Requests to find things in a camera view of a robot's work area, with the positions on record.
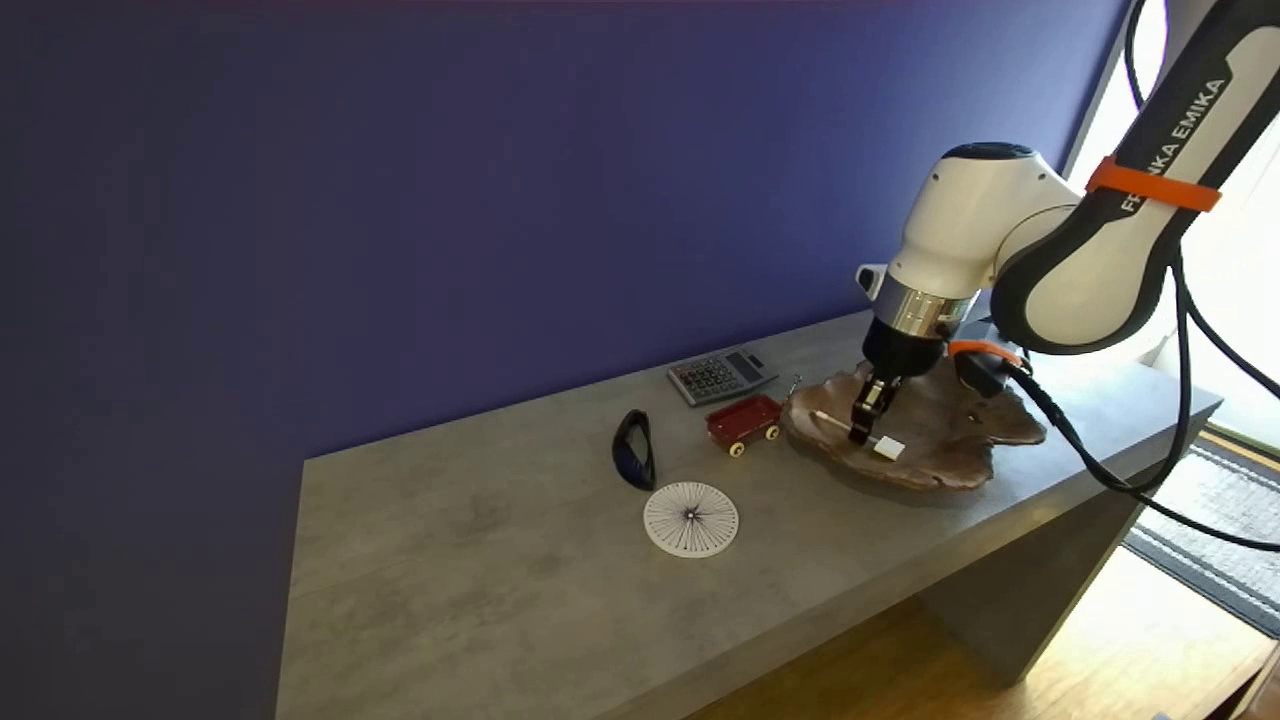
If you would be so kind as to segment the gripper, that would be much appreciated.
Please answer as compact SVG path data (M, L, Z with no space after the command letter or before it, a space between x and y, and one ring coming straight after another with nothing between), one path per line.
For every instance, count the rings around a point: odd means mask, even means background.
M890 410L904 378L928 373L945 355L946 340L902 333L879 319L870 322L861 351L870 364L852 402L849 439L864 445Z

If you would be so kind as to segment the wooden plate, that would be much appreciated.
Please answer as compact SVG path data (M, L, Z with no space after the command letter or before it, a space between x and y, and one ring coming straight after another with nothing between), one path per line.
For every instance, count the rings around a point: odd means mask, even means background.
M906 379L872 434L902 445L896 459L847 438L852 401L870 364L801 386L786 402L781 424L794 446L841 477L910 491L978 489L995 475L997 446L1041 445L1044 427L1009 388L986 398L957 378L945 359Z

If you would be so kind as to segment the red toy wagon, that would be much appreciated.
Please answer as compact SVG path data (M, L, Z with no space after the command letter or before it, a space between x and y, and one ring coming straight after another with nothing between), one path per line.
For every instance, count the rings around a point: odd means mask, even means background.
M708 439L731 457L741 457L749 446L760 439L778 439L782 436L783 404L803 379L804 374L794 373L781 398L771 392L777 378L762 380L741 398L707 414L704 424Z

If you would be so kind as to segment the grey calculator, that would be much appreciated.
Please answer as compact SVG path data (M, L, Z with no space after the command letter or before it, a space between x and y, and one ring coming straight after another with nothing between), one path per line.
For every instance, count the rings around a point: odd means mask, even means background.
M740 345L671 365L666 377L690 407L705 407L759 391L778 372L753 346Z

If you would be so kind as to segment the white round patterned disc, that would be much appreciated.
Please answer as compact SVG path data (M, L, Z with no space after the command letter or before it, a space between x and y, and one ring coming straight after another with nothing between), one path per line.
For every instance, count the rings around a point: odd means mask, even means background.
M733 543L740 528L739 509L731 497L700 482L660 487L643 510L646 537L677 559L714 557Z

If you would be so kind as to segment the black sunglasses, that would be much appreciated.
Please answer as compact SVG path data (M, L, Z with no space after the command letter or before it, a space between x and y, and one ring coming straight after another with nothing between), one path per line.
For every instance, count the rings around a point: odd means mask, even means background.
M611 441L611 456L617 474L631 487L643 492L657 489L652 425L645 411L632 409L623 416Z

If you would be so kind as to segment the grey floor mat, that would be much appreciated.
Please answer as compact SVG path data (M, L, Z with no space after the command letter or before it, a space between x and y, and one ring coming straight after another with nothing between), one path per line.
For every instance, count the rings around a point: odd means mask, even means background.
M1280 468L1203 433L1156 498L1206 525L1280 543ZM1206 536L1144 510L1124 544L1220 609L1280 641L1280 553Z

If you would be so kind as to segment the window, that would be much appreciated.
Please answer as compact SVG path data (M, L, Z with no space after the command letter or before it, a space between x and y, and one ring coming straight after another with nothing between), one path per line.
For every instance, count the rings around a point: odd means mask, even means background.
M1137 117L1132 83L1153 90L1169 36L1165 0L1123 0L1120 31L1066 164L1082 190ZM1222 186L1222 201L1187 232L1190 293L1212 328L1280 383L1280 117ZM1280 455L1280 400L1247 377L1206 336L1190 331L1194 383L1222 398L1216 432Z

